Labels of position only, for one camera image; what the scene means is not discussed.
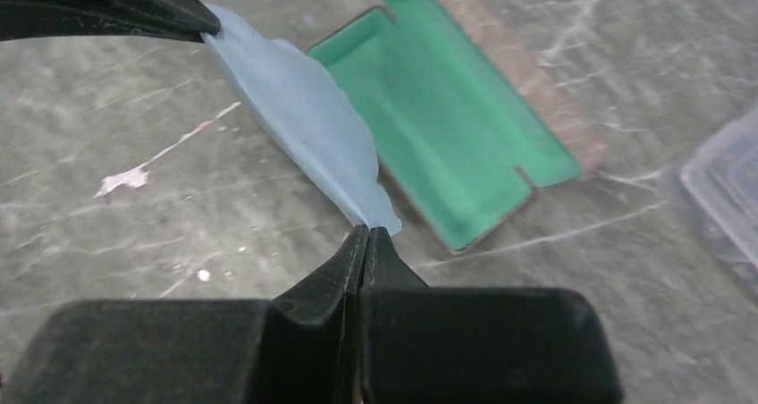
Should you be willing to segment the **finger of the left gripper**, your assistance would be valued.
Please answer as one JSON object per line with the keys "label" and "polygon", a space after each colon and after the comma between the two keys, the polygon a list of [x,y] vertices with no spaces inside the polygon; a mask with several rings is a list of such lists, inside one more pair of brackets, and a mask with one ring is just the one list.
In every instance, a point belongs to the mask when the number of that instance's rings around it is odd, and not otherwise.
{"label": "finger of the left gripper", "polygon": [[199,42],[219,19],[199,0],[1,0],[1,39],[137,36]]}

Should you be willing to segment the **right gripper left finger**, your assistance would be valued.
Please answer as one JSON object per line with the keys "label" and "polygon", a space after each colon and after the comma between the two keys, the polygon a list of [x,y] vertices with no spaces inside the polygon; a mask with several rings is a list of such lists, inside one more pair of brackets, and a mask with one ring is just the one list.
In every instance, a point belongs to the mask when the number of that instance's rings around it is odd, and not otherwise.
{"label": "right gripper left finger", "polygon": [[86,299],[38,329],[4,403],[353,403],[369,230],[275,299]]}

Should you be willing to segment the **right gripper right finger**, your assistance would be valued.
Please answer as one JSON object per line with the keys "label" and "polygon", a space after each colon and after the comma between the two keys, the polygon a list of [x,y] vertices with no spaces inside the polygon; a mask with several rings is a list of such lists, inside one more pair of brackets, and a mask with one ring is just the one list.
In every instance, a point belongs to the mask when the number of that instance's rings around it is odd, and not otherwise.
{"label": "right gripper right finger", "polygon": [[430,286],[375,228],[359,309],[366,403],[623,400],[600,318],[574,290]]}

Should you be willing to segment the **light blue cleaning cloth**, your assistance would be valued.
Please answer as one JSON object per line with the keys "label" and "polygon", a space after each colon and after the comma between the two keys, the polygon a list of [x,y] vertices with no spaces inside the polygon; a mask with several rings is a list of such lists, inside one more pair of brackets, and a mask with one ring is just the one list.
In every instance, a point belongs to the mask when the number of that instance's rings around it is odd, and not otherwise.
{"label": "light blue cleaning cloth", "polygon": [[237,13],[216,4],[208,8],[221,29],[202,38],[261,127],[351,224],[400,232],[401,220],[378,181],[373,135],[331,74]]}

